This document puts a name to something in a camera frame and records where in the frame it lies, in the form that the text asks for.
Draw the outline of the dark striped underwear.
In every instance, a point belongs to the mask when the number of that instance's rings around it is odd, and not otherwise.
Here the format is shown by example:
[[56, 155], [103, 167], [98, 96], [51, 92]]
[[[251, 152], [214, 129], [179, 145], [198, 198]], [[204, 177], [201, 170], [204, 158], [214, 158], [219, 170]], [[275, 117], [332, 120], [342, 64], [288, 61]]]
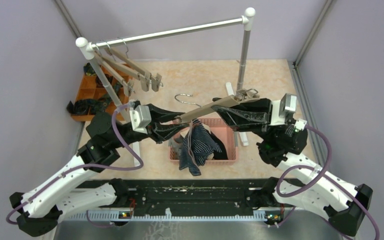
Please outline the dark striped underwear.
[[228, 158], [227, 149], [223, 142], [204, 124], [194, 119], [189, 130], [181, 141], [179, 153], [179, 170], [188, 169], [196, 177], [202, 173], [199, 167], [204, 166], [211, 157], [215, 160]]

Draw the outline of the navy blue underwear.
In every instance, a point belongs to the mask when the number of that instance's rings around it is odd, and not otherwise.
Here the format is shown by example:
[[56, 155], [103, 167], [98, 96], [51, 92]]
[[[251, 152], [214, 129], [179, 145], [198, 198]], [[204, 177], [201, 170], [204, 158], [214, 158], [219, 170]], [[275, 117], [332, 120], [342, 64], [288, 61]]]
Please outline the navy blue underwear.
[[203, 166], [219, 146], [210, 136], [211, 130], [208, 125], [202, 124], [200, 120], [194, 119], [189, 124], [189, 130], [183, 139], [184, 157], [188, 164], [194, 167]]

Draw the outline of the black underwear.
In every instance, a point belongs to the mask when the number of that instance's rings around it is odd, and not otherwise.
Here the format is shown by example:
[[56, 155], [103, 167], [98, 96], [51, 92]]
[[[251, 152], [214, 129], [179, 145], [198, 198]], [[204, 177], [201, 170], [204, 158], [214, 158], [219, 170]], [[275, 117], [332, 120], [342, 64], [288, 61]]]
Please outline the black underwear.
[[219, 146], [220, 151], [214, 151], [213, 152], [213, 159], [214, 160], [227, 160], [228, 154], [227, 154], [227, 149], [224, 145], [224, 143], [213, 133], [210, 133], [211, 139]]

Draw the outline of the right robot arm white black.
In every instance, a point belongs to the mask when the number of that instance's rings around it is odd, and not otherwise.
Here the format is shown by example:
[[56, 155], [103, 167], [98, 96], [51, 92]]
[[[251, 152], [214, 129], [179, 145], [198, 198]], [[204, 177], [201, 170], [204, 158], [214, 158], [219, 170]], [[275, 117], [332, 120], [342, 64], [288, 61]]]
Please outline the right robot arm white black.
[[259, 136], [261, 160], [302, 183], [296, 186], [283, 177], [274, 178], [261, 193], [264, 204], [293, 205], [320, 216], [343, 235], [357, 235], [368, 214], [373, 190], [366, 184], [354, 185], [338, 178], [328, 172], [327, 165], [319, 165], [303, 154], [308, 133], [317, 130], [303, 119], [294, 119], [295, 95], [287, 94], [275, 101], [260, 98], [232, 104], [214, 98], [212, 109], [233, 131]]

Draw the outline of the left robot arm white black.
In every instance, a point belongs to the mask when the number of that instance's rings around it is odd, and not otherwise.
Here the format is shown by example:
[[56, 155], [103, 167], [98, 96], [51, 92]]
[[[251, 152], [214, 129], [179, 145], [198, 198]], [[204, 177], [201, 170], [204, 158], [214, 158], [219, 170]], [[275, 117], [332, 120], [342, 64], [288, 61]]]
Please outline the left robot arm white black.
[[27, 235], [39, 237], [77, 213], [128, 205], [129, 187], [118, 178], [91, 190], [75, 189], [102, 171], [112, 170], [120, 158], [118, 148], [138, 158], [131, 144], [145, 139], [161, 144], [185, 129], [187, 124], [175, 122], [178, 115], [139, 101], [120, 105], [112, 114], [96, 114], [87, 127], [90, 139], [68, 163], [31, 191], [10, 196], [12, 212], [18, 213], [13, 224]]

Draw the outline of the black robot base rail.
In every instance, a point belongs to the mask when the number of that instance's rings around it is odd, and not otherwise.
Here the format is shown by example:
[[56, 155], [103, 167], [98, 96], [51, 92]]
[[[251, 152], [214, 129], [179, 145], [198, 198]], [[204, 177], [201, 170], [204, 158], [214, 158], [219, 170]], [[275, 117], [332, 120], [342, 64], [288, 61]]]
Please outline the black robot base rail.
[[281, 222], [289, 205], [274, 197], [276, 178], [265, 179], [112, 179], [123, 196], [103, 210], [120, 209], [121, 219], [136, 221]]

